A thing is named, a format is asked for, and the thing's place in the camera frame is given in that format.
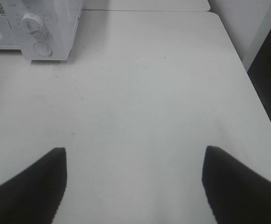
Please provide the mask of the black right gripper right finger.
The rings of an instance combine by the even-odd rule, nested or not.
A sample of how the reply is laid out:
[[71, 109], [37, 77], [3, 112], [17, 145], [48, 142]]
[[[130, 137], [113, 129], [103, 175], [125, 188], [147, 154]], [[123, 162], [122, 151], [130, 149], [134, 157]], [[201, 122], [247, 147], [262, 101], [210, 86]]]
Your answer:
[[271, 224], [271, 182], [223, 149], [208, 146], [202, 184], [219, 224]]

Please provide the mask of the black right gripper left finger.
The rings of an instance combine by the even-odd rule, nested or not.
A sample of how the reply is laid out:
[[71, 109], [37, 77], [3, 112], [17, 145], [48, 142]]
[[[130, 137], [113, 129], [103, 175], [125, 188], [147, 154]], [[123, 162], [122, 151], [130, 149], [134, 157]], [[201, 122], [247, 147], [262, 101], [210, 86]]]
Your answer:
[[0, 224], [52, 223], [66, 186], [66, 149], [56, 147], [0, 185]]

